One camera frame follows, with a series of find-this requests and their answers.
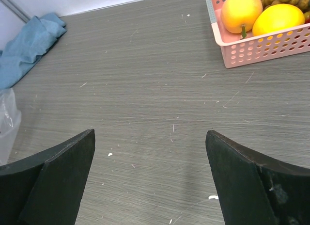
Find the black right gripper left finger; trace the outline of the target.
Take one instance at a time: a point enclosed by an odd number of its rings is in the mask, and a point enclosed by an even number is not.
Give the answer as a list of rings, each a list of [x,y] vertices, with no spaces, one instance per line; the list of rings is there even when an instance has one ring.
[[[95,131],[0,168],[2,225],[73,225],[95,152]]]

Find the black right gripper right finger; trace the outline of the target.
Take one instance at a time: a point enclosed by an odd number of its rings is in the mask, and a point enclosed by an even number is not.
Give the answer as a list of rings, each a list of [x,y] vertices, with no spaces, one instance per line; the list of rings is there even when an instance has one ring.
[[[308,225],[310,170],[210,130],[206,153],[227,225]]]

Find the clear zip top bag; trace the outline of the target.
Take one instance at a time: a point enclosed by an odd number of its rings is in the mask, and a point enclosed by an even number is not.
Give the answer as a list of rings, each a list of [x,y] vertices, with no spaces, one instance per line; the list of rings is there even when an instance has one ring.
[[[8,162],[21,123],[12,88],[0,91],[0,165]]]

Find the yellow round fruit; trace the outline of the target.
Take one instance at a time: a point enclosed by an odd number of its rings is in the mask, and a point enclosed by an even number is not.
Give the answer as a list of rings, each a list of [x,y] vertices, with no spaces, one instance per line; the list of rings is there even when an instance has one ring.
[[[259,36],[304,23],[305,17],[298,7],[290,4],[276,4],[268,7],[260,14],[253,25],[252,34]]]

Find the orange-yellow peach fruit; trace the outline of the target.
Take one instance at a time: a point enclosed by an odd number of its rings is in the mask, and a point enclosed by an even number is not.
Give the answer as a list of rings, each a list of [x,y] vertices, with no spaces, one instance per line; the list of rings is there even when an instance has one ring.
[[[262,11],[261,0],[225,0],[220,19],[227,31],[239,34],[251,31]]]

